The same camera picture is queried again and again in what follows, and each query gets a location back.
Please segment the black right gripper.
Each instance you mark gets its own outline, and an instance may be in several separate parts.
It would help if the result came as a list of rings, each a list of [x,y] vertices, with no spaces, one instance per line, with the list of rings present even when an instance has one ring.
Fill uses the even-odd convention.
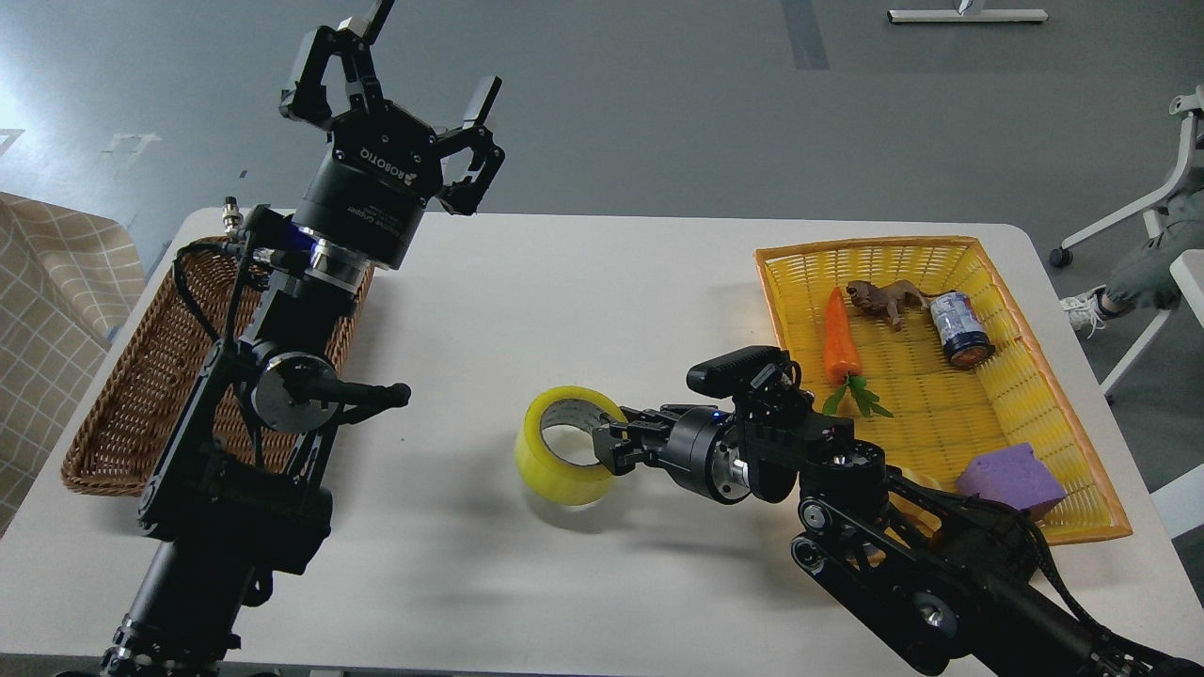
[[[638,465],[663,470],[683,489],[734,505],[748,498],[734,416],[703,404],[663,404],[659,410],[603,413],[594,426],[594,457],[613,476]]]

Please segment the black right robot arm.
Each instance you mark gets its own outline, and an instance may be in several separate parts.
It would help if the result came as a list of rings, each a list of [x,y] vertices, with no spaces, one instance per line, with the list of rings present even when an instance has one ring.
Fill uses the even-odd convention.
[[[1114,632],[1067,591],[1026,512],[905,479],[852,420],[818,413],[786,351],[750,346],[689,369],[734,410],[619,408],[594,425],[610,473],[662,469],[722,505],[797,493],[797,566],[917,672],[976,658],[998,676],[1199,676],[1202,666]]]

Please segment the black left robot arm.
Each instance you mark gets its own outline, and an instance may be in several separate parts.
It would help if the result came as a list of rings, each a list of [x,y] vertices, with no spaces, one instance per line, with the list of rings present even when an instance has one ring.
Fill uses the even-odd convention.
[[[293,214],[229,198],[223,239],[176,253],[176,293],[212,346],[138,498],[159,544],[99,676],[218,675],[240,611],[330,534],[340,426],[409,402],[405,383],[340,378],[327,342],[370,270],[403,264],[427,205],[474,214],[506,154],[486,129],[496,76],[443,133],[384,96],[371,48],[391,8],[303,39],[279,112],[323,130],[327,154]]]

